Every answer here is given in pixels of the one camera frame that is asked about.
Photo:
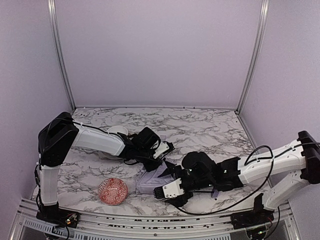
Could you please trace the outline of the lilac folding umbrella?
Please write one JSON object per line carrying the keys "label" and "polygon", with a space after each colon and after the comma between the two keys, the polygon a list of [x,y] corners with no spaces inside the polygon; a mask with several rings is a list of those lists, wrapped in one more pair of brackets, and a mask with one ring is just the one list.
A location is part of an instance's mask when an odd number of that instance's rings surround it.
{"label": "lilac folding umbrella", "polygon": [[153,190],[157,187],[162,187],[174,179],[170,175],[160,177],[160,174],[164,172],[167,168],[165,164],[162,163],[156,170],[143,173],[136,182],[136,189],[140,194],[153,194]]}

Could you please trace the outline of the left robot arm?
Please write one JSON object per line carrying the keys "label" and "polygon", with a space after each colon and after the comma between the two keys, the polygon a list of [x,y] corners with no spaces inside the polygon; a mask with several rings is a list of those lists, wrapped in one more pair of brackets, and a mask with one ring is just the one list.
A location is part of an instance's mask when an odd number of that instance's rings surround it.
{"label": "left robot arm", "polygon": [[39,195],[42,213],[59,209],[57,189],[59,169],[72,147],[107,153],[124,161],[135,160],[147,172],[156,170],[163,157],[174,150],[149,127],[139,133],[112,132],[73,120],[68,112],[55,117],[38,134]]}

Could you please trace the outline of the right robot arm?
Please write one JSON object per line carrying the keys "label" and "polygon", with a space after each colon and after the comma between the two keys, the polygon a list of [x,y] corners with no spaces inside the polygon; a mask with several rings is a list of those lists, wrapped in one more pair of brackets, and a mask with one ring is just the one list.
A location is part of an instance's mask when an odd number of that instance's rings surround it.
{"label": "right robot arm", "polygon": [[242,188],[256,180],[268,181],[270,176],[286,172],[278,184],[254,199],[255,212],[273,212],[292,194],[308,185],[320,182],[320,144],[307,132],[300,131],[298,138],[289,144],[267,152],[254,151],[245,157],[233,157],[214,162],[204,152],[189,152],[181,165],[169,165],[161,174],[171,175],[174,181],[156,187],[153,194],[157,199],[176,208],[184,206],[197,190],[213,188],[228,192]]}

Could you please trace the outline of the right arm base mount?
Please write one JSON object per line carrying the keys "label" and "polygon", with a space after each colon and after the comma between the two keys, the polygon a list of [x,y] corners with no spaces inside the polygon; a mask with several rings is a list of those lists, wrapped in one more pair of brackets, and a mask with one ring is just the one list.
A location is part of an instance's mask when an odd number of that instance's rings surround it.
{"label": "right arm base mount", "polygon": [[267,210],[263,205],[263,194],[260,193],[254,199],[252,210],[233,213],[230,220],[235,230],[261,225],[274,220],[274,210]]}

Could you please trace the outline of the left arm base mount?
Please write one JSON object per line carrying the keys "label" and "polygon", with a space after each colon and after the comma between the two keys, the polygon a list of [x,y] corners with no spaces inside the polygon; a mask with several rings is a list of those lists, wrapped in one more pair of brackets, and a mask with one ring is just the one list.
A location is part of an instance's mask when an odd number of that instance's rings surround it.
{"label": "left arm base mount", "polygon": [[38,211],[36,218],[45,222],[76,228],[80,220],[80,213],[65,209],[58,209],[58,211],[49,213]]}

